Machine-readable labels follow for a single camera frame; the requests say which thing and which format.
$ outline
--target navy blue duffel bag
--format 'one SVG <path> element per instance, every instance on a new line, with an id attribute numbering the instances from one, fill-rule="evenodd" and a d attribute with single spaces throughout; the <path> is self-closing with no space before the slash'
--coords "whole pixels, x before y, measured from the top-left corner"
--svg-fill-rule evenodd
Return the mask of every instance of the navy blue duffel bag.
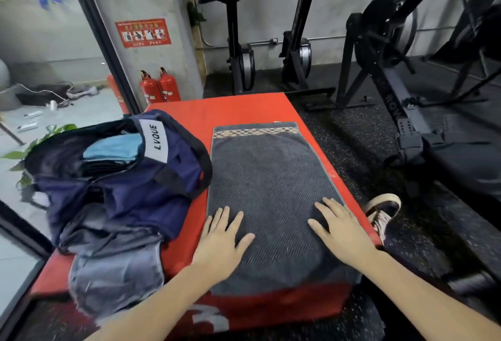
<path id="1" fill-rule="evenodd" d="M 137 159 L 123 170 L 82 176 L 83 154 L 95 142 L 140 133 Z M 210 184 L 212 164 L 204 144 L 161 110 L 54 135 L 24 160 L 26 171 L 48 195 L 54 244 L 64 226 L 89 202 L 106 205 L 109 218 L 153 227 L 167 239 L 181 230 L 191 201 Z"/>

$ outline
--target white label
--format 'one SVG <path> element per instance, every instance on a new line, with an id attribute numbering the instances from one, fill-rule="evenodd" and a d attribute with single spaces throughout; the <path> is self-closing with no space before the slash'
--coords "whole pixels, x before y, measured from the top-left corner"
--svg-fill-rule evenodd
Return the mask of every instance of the white label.
<path id="1" fill-rule="evenodd" d="M 145 139 L 144 156 L 161 163 L 167 162 L 169 145 L 163 123 L 158 120 L 140 119 Z"/>
<path id="2" fill-rule="evenodd" d="M 220 312 L 219 309 L 210 305 L 193 304 L 188 310 L 196 310 L 199 313 L 193 315 L 193 324 L 208 322 L 212 324 L 214 333 L 227 332 L 229 330 L 229 321 Z"/>

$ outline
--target fire extinguisher instruction sign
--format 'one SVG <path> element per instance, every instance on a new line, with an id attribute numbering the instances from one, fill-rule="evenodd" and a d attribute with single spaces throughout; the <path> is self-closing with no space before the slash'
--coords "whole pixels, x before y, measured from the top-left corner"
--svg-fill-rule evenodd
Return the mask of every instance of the fire extinguisher instruction sign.
<path id="1" fill-rule="evenodd" d="M 172 44 L 165 19 L 116 21 L 115 25 L 126 48 Z"/>

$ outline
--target concrete pillar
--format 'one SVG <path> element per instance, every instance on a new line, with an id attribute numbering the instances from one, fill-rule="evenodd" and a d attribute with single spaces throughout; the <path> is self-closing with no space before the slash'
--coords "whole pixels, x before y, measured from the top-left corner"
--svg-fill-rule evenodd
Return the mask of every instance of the concrete pillar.
<path id="1" fill-rule="evenodd" d="M 196 65 L 185 0 L 95 1 L 141 108 L 146 107 L 139 88 L 141 69 L 157 78 L 163 66 L 176 78 L 182 100 L 202 98 L 203 86 Z M 166 21 L 172 44 L 124 47 L 116 22 L 162 18 Z"/>

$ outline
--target bag handle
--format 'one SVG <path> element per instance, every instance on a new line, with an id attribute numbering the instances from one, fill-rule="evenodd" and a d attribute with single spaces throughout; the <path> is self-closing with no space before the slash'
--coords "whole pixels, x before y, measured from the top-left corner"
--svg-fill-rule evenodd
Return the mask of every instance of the bag handle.
<path id="1" fill-rule="evenodd" d="M 202 176 L 202 180 L 200 180 L 200 186 L 193 192 L 186 192 L 181 177 L 172 169 L 167 168 L 167 166 L 160 169 L 160 171 L 155 174 L 154 179 L 160 184 L 169 186 L 175 194 L 187 197 L 189 199 L 195 199 L 209 187 L 212 180 L 212 162 L 210 161 L 209 153 L 207 152 L 204 144 L 199 139 L 194 137 L 188 130 L 181 126 L 170 115 L 163 114 L 163 112 L 156 113 L 155 116 L 162 123 L 177 132 L 186 141 L 186 143 L 188 143 L 188 145 L 193 150 L 193 153 L 195 154 L 204 175 Z"/>

